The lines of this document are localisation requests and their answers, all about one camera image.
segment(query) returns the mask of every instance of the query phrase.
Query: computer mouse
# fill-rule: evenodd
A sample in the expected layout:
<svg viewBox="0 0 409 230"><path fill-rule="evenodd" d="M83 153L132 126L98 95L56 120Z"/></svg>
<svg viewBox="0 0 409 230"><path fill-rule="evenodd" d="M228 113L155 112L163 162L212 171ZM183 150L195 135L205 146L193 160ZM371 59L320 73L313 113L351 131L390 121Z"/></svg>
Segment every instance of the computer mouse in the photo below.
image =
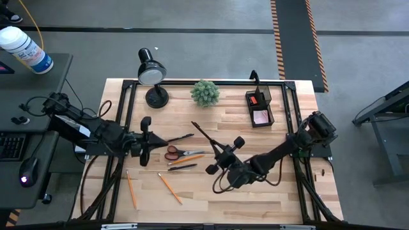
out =
<svg viewBox="0 0 409 230"><path fill-rule="evenodd" d="M25 159L20 166L19 181L23 187L35 185L38 177L38 159L30 157Z"/></svg>

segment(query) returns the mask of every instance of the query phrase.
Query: lamp shade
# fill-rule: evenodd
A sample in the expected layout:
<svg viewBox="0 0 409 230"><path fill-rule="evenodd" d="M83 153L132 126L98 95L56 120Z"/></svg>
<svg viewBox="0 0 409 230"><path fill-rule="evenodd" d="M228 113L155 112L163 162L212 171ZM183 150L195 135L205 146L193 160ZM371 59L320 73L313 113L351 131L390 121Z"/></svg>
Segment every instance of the lamp shade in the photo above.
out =
<svg viewBox="0 0 409 230"><path fill-rule="evenodd" d="M140 49L138 56L141 60L141 65L138 69L138 80L141 84L155 85L165 78L165 67L152 59L152 54L147 48Z"/></svg>

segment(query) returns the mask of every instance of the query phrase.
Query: concrete floor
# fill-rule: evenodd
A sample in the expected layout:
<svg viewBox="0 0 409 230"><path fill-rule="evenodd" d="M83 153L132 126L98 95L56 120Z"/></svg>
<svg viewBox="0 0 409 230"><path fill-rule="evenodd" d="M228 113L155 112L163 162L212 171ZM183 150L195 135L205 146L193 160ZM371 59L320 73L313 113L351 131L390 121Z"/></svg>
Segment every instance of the concrete floor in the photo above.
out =
<svg viewBox="0 0 409 230"><path fill-rule="evenodd" d="M198 0L25 0L43 26L271 29L270 2ZM408 31L405 0L311 0L317 30ZM10 3L25 23L21 7ZM30 33L36 39L36 33ZM48 52L74 55L68 79L84 105L97 109L105 79L134 77L137 50L148 47L170 77L247 78L256 69L278 79L272 35L43 33ZM335 177L345 220L354 224L409 229L409 186L374 188L390 175L370 125L351 120L373 100L409 78L408 37L321 36L330 93L318 105L337 127L332 147ZM68 88L64 89L73 96ZM54 202L24 210L19 224L66 220L79 183L56 175L49 190Z"/></svg>

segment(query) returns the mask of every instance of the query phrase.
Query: desk lamp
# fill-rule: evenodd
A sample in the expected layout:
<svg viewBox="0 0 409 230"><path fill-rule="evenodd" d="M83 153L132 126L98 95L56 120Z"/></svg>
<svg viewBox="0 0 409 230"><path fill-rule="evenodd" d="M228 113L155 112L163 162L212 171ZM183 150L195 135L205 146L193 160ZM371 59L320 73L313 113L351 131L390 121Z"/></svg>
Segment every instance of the desk lamp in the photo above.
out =
<svg viewBox="0 0 409 230"><path fill-rule="evenodd" d="M159 83L166 76L165 67L152 59L152 54L147 48L142 48L138 52L141 65L138 70L138 80L143 85L154 85L146 92L146 103L155 109L162 108L169 101L169 95Z"/></svg>

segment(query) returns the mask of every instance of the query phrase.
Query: wooden table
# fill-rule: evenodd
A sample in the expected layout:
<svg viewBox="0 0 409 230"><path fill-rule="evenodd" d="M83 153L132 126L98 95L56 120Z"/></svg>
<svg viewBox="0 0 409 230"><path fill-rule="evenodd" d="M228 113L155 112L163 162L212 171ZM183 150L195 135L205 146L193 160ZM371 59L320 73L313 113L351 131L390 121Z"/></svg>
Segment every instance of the wooden table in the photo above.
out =
<svg viewBox="0 0 409 230"><path fill-rule="evenodd" d="M112 108L104 119L114 120L118 108L123 79L107 79L102 102L112 100ZM300 110L303 119L318 110L311 81L295 81ZM300 203L293 162L286 157L282 166L282 181L278 187L267 183L255 182L240 189L223 194L214 194L212 184L218 174L207 175L209 164L214 164L213 151L209 142L190 123L195 121L217 141L232 144L241 135L245 146L235 151L241 160L254 154L266 153L284 141L288 132L282 93L278 87L270 87L272 101L270 106L275 123L272 126L252 128L247 104L246 91L255 90L255 86L220 86L220 100L216 106L200 108L190 97L192 86L163 86L169 93L169 103L161 109L150 108L144 99L151 86L138 86L132 124L130 130L140 132L140 121L144 116L152 117L150 130L163 139L179 137L193 133L193 137L173 143L182 150L205 150L205 157L188 162L197 163L192 169L168 172L168 161L164 158L166 148L155 149L147 167L139 165L139 158L127 156L121 178L115 222L161 222L161 223L223 223L223 224L297 224L302 223ZM127 106L122 115L125 122ZM99 193L105 172L107 157L98 158L91 166L84 187L84 209ZM328 164L321 158L312 158L311 167L315 177L315 187L325 204L335 216L342 219L334 175ZM125 169L129 170L137 198L137 209L132 198ZM158 177L160 172L183 201L180 205ZM276 181L279 176L279 164L270 171L268 179ZM107 196L109 205L111 193ZM310 217L313 216L311 199L307 195ZM79 195L73 210L73 218L78 217Z"/></svg>

